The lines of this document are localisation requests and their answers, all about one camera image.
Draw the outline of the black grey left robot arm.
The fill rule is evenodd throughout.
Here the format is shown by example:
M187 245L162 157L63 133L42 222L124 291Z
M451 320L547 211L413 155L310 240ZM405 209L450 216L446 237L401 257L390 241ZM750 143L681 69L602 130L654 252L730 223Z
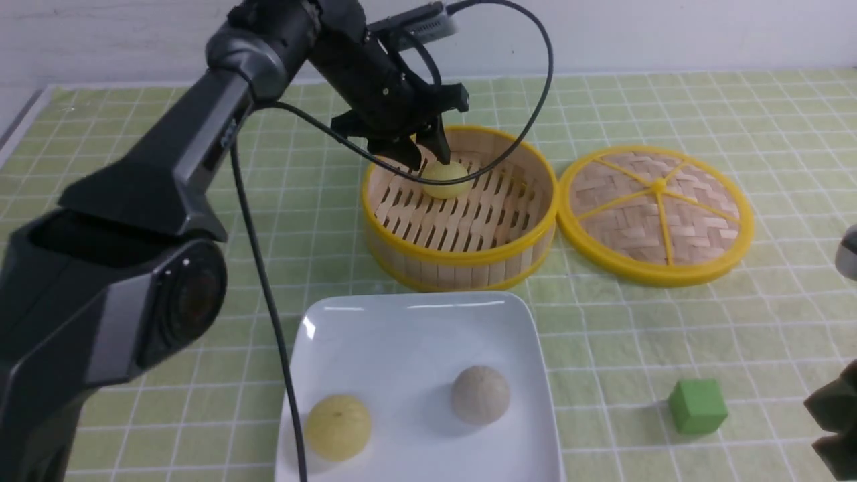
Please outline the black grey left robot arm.
M206 198L239 130L310 63L349 112L343 137L416 169L416 135L448 156L440 117L463 86L431 86L394 53L431 2L368 23L358 1L244 1L206 43L208 67L118 161L70 184L10 235L2 266L2 480L61 481L86 400L197 341L226 298L223 223Z

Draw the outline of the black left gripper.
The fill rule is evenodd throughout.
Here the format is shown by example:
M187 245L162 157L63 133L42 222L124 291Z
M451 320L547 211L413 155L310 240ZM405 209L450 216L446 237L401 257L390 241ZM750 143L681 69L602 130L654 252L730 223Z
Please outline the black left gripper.
M349 106L349 112L331 122L343 137L367 141L368 152L395 161L408 171L420 171L425 147L442 165L451 151L442 116L469 109L469 93L462 83L428 83L416 74L398 52L388 52L392 40L407 31L375 36L366 19L346 13L321 18L310 64L324 76Z

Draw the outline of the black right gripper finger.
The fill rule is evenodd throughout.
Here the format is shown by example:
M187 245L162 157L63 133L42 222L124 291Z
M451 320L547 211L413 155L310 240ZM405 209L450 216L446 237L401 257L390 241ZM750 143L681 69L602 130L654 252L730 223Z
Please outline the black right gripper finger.
M856 479L856 361L838 378L814 391L803 403L817 425L830 436L812 448L835 480Z

